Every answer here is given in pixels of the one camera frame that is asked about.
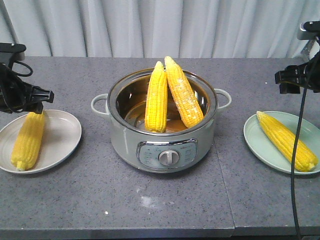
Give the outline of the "black gripper body viewer right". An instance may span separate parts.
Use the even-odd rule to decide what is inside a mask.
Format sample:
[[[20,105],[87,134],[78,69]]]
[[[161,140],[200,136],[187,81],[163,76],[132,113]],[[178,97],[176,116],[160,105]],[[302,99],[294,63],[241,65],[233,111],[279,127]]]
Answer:
[[[308,88],[315,93],[320,92],[320,54],[317,53],[306,67]]]

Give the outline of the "black gripper body viewer left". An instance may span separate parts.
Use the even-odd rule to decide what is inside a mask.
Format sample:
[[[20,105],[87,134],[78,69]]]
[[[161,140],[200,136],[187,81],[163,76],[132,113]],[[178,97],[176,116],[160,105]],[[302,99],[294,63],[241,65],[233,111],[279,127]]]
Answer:
[[[8,114],[27,112],[25,84],[20,74],[0,64],[0,111]]]

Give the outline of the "black gripper finger viewer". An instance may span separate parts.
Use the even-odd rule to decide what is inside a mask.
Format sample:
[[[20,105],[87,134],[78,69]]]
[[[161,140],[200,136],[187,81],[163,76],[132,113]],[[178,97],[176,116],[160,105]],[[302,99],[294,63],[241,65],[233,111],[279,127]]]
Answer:
[[[24,111],[28,113],[41,114],[43,112],[43,103],[40,102],[27,102],[24,105]]]
[[[279,85],[280,94],[300,94],[300,87],[290,83],[281,83]]]
[[[25,102],[26,103],[53,103],[54,92],[48,89],[43,89],[36,85],[27,84],[25,87]]]
[[[282,84],[294,84],[303,85],[307,80],[308,64],[303,63],[301,65],[289,65],[284,70],[280,70],[275,73],[275,83]]]

